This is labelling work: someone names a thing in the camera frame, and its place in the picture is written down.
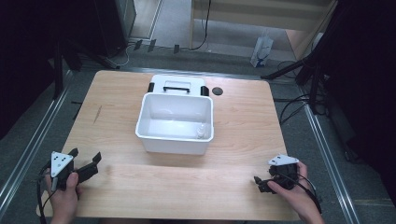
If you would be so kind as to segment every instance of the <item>floor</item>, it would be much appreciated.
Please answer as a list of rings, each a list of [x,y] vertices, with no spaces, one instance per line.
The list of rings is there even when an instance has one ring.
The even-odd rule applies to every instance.
[[[151,39],[163,0],[134,0],[136,19],[131,38]]]
[[[147,3],[145,1],[147,6],[142,7],[142,10],[151,6],[151,2],[152,0],[147,1]],[[138,0],[135,1],[135,4],[136,20],[138,20],[138,6],[143,5],[143,3]],[[162,0],[160,6],[158,18],[149,40],[155,39],[156,46],[159,47],[173,48],[175,45],[180,45],[181,48],[188,48],[190,44],[191,1]],[[202,13],[207,13],[205,8],[203,8]],[[148,29],[148,27],[147,23],[136,23],[134,26],[138,31]],[[193,29],[192,45],[198,47],[205,39],[205,21],[195,20]],[[285,30],[254,25],[235,25],[221,21],[209,21],[207,23],[207,39],[198,51],[251,57],[257,38],[264,35],[268,35],[274,40],[269,59],[295,60]],[[133,36],[133,39],[137,40],[140,37]]]

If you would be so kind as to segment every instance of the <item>white plastic bin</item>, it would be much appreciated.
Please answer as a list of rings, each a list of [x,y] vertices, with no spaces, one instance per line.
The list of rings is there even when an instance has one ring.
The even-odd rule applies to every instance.
[[[146,93],[135,133],[146,151],[203,155],[214,135],[212,99]]]

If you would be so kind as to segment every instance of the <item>hand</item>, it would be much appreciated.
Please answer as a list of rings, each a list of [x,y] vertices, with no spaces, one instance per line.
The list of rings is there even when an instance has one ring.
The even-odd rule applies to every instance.
[[[50,175],[46,175],[47,192],[52,194]],[[53,217],[51,223],[65,224],[72,223],[76,217],[78,194],[82,193],[82,189],[77,186],[78,174],[72,173],[67,178],[65,191],[56,190],[50,197],[49,201],[52,205]]]
[[[299,161],[297,163],[297,169],[298,173],[301,176],[308,178],[308,171],[306,165]],[[309,184],[304,178],[300,178],[299,183],[307,189],[310,189]],[[303,190],[299,186],[295,186],[291,190],[283,189],[274,181],[268,181],[267,184],[268,187],[270,187],[273,191],[282,196],[291,205],[291,207],[294,209],[294,211],[297,212],[302,221],[308,224],[324,223],[324,220],[320,215],[317,207],[315,206],[315,203],[308,196],[305,190]]]

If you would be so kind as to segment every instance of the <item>finger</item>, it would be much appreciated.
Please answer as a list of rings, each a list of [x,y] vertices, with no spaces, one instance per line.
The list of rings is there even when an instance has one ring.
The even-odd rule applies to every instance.
[[[280,185],[278,185],[275,181],[268,181],[267,182],[268,187],[270,187],[273,191],[275,191],[277,194],[283,197],[288,197],[289,191],[282,188]]]
[[[308,178],[308,167],[302,162],[297,162],[298,173],[305,178]]]
[[[80,185],[76,186],[76,194],[77,194],[77,195],[82,194],[83,191],[84,191],[84,190],[82,189],[82,187],[81,187]]]
[[[78,174],[77,173],[71,173],[69,175],[69,177],[67,177],[66,188],[75,190],[77,184],[78,184]]]

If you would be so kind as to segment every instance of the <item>wooden table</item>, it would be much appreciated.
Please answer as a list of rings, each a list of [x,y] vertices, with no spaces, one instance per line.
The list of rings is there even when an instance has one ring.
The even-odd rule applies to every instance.
[[[286,154],[269,84],[203,77],[212,90],[215,137],[204,156],[147,152],[134,133],[152,74],[96,74],[64,145],[75,165],[100,151],[99,174],[82,183],[78,217],[295,220],[278,195],[260,193],[267,161]],[[50,216],[50,206],[45,214]]]
[[[190,48],[194,19],[206,20],[208,3],[191,1]],[[336,0],[212,0],[209,20],[286,29],[294,55],[301,59],[318,33],[325,31],[336,4]]]

